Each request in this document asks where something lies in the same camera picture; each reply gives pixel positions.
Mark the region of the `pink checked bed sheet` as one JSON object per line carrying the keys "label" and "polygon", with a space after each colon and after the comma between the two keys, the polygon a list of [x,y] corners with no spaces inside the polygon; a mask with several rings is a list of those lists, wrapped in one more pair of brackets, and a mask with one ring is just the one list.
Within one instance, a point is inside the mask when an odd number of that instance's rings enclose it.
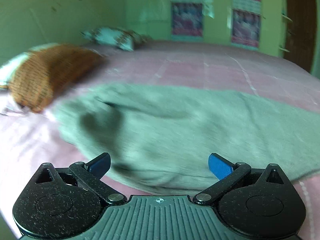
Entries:
{"label": "pink checked bed sheet", "polygon": [[125,82],[237,90],[319,112],[319,80],[296,64],[255,51],[205,43],[150,42],[134,52],[93,46],[108,61],[67,88],[43,113],[1,116],[1,215],[5,229],[20,232],[15,200],[44,162],[58,167],[84,156],[64,142],[52,109],[103,83]]}

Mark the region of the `white patterned pillow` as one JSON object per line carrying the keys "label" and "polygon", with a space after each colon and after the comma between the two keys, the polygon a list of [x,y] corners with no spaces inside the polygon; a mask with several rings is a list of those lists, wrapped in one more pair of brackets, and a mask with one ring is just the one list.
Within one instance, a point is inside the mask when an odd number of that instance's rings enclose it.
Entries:
{"label": "white patterned pillow", "polygon": [[80,34],[83,38],[96,44],[114,46],[124,51],[134,51],[138,46],[151,40],[148,35],[112,27],[99,27],[82,31]]}
{"label": "white patterned pillow", "polygon": [[48,43],[32,47],[28,51],[16,55],[12,59],[1,65],[1,90],[7,90],[10,80],[16,72],[16,69],[27,59],[29,59],[33,52],[45,50],[58,45],[58,43]]}

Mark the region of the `grey knit pants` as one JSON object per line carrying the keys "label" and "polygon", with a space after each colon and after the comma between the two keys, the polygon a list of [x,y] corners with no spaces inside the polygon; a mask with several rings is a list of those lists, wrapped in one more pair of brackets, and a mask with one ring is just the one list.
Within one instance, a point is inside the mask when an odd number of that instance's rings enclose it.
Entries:
{"label": "grey knit pants", "polygon": [[86,158],[111,156],[107,175],[153,194],[196,194],[216,182],[217,153],[291,180],[319,172],[319,114],[232,90],[103,85],[54,109],[61,137]]}

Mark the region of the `white patterned far pillow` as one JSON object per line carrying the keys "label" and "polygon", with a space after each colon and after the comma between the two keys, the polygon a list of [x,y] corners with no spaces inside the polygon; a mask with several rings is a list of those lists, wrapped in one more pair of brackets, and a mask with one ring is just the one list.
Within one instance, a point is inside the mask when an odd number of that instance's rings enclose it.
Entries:
{"label": "white patterned far pillow", "polygon": [[151,40],[148,35],[112,27],[99,27],[82,31],[80,34],[83,38],[96,44],[114,46],[124,51],[134,51],[138,46]]}

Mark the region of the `dark brown wooden door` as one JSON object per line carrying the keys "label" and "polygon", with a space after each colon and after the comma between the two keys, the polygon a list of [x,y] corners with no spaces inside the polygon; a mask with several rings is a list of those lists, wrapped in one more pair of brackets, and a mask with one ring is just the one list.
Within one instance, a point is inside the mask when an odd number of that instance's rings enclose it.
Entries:
{"label": "dark brown wooden door", "polygon": [[287,0],[286,6],[291,22],[286,28],[284,58],[310,73],[317,34],[316,0]]}

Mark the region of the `orange striped pillow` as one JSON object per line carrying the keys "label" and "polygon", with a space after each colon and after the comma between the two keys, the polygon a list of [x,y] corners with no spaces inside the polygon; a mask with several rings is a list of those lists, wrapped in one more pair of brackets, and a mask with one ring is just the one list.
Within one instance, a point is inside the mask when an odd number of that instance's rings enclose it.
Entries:
{"label": "orange striped pillow", "polygon": [[104,59],[95,51],[70,44],[32,51],[9,82],[10,95],[18,105],[39,113]]}

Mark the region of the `pink pillow under orange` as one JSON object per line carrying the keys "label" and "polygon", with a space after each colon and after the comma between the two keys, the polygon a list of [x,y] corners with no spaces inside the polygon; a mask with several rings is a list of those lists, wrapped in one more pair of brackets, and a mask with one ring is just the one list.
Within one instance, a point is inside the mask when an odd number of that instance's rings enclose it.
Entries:
{"label": "pink pillow under orange", "polygon": [[16,103],[7,90],[1,89],[1,115],[24,116],[30,112],[28,107]]}

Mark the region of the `cream corner shelf unit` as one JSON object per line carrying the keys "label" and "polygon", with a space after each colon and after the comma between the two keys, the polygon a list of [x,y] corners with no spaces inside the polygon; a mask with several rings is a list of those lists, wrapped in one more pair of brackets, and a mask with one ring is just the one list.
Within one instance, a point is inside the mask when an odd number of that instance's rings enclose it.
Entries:
{"label": "cream corner shelf unit", "polygon": [[287,15],[287,0],[281,0],[281,40],[279,45],[279,55],[284,56],[284,53],[288,53],[289,50],[285,48],[287,25],[292,23],[291,18]]}

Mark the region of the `lower left calendar poster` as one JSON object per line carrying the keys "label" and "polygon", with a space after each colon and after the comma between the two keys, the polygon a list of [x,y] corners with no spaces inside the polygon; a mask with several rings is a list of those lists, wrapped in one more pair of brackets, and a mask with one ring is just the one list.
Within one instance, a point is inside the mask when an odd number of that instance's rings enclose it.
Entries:
{"label": "lower left calendar poster", "polygon": [[201,3],[171,3],[172,35],[203,37]]}

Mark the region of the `lower right calendar poster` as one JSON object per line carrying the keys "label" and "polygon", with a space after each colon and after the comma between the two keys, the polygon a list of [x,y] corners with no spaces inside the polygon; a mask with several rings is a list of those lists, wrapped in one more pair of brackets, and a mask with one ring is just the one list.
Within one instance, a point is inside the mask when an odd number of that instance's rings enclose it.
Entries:
{"label": "lower right calendar poster", "polygon": [[231,42],[235,46],[258,50],[261,17],[249,11],[233,10]]}

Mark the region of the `white patterned near pillow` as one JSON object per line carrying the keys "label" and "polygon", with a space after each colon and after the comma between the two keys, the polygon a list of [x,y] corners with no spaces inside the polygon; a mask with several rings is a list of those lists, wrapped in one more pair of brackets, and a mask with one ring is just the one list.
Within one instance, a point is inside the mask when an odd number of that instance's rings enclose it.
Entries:
{"label": "white patterned near pillow", "polygon": [[29,59],[33,52],[45,50],[58,45],[58,43],[48,43],[32,47],[28,51],[16,55],[12,59],[1,65],[1,90],[7,90],[10,80],[16,72],[16,69],[27,59]]}

